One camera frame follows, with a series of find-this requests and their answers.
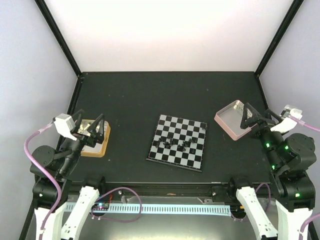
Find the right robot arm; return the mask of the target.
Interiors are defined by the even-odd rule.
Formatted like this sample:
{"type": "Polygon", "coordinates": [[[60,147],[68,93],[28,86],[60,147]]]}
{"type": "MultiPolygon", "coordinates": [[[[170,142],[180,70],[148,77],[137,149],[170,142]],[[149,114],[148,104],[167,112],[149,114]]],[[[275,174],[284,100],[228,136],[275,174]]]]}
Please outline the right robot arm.
{"type": "Polygon", "coordinates": [[[306,240],[313,221],[316,190],[307,169],[316,160],[314,139],[302,133],[283,135],[303,125],[302,110],[286,105],[281,114],[267,109],[260,114],[245,103],[240,123],[251,128],[253,138],[260,140],[269,162],[270,182],[278,212],[277,240],[306,240]]]}

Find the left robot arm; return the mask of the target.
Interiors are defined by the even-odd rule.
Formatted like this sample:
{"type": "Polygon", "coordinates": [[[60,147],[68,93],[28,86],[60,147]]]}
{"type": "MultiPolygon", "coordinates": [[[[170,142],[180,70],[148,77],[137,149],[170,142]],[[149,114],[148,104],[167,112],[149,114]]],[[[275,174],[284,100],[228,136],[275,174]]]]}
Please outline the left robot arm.
{"type": "Polygon", "coordinates": [[[105,177],[88,176],[82,184],[80,194],[68,219],[63,223],[72,181],[69,175],[75,169],[80,156],[86,156],[84,147],[101,146],[105,154],[109,124],[100,114],[95,120],[83,119],[83,110],[74,115],[60,114],[45,127],[33,133],[24,143],[24,151],[31,161],[30,172],[36,177],[32,188],[32,206],[36,219],[36,239],[77,240],[96,200],[103,199],[108,192],[105,177]],[[33,152],[28,145],[32,138],[55,126],[64,137],[59,149],[42,145],[33,152]]]}

